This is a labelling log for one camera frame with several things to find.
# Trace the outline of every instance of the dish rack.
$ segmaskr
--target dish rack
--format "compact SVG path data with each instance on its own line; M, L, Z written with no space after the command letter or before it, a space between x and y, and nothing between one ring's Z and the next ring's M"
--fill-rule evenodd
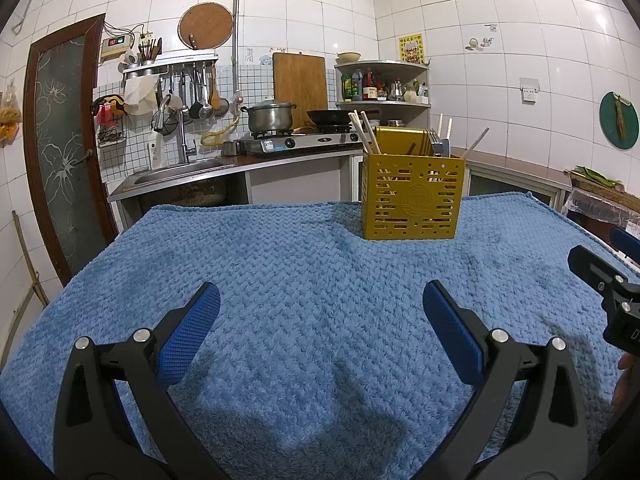
M365 153L362 232L367 240L435 240L456 235L465 161L402 155L429 142L420 130L376 136L382 155ZM431 145L426 150L433 153Z

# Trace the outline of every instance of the blue gripper pad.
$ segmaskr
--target blue gripper pad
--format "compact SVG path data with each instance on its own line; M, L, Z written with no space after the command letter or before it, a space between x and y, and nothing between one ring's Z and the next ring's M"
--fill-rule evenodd
M460 380L472 386L480 384L484 379L484 354L460 317L460 307L450 303L435 282L424 287L422 306Z
M185 307L189 309L158 354L158 382L179 383L220 312L220 291L209 283Z

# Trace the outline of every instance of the wooden door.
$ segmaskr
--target wooden door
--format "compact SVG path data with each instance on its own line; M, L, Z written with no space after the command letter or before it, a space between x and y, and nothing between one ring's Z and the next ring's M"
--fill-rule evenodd
M24 85L24 154L40 232L66 285L116 236L90 111L104 15L33 43Z

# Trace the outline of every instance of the stainless steel sink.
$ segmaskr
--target stainless steel sink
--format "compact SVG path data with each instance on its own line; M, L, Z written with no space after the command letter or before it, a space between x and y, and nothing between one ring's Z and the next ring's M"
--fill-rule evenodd
M191 164L180 164L178 166L170 166L168 168L162 168L162 170L147 171L138 176L134 176L133 185L140 186L141 184L151 184L153 182L160 182L161 180L167 180L170 178L178 178L181 176L192 175L200 173L201 171L209 171L213 168L229 168L232 164L225 164L218 158L206 158L204 160L198 160Z

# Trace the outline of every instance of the blue towel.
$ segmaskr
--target blue towel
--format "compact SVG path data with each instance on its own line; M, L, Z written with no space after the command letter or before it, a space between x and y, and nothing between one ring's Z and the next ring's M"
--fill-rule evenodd
M602 339L599 295L568 269L577 244L637 281L581 228L517 193L464 200L454 240L363 240L353 203L156 207L44 311L0 376L0 398L51 465L75 339L102 344L152 328L210 281L220 316L169 392L232 478L410 478L471 394L422 309L437 278L489 328L527 343L567 340L593 450L620 351ZM120 389L143 449L157 455ZM515 408L514 399L508 414Z

